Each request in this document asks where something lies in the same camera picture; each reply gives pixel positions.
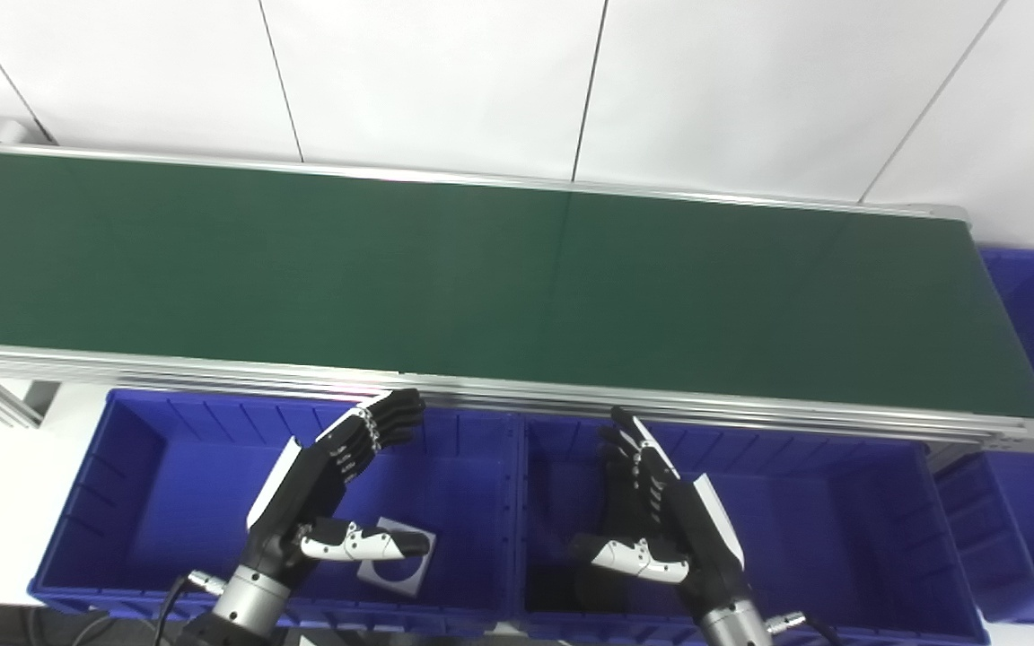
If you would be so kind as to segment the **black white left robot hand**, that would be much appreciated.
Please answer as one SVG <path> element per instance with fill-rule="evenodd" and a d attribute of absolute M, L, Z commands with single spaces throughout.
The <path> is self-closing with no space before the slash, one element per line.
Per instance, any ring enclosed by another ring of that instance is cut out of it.
<path fill-rule="evenodd" d="M 298 589 L 320 562 L 397 561 L 430 554 L 425 533 L 337 518 L 349 483 L 387 447 L 407 444 L 425 401 L 414 388 L 357 402 L 311 444 L 292 439 L 248 515 L 239 567 L 247 581 Z"/>

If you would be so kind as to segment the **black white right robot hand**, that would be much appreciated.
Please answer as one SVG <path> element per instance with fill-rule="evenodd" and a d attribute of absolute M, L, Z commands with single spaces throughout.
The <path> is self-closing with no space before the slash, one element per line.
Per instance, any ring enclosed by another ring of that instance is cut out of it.
<path fill-rule="evenodd" d="M 612 407 L 598 430 L 614 527 L 578 533 L 570 555 L 594 568 L 674 586 L 693 620 L 751 601 L 739 540 L 707 475 L 679 475 L 639 417 Z"/>

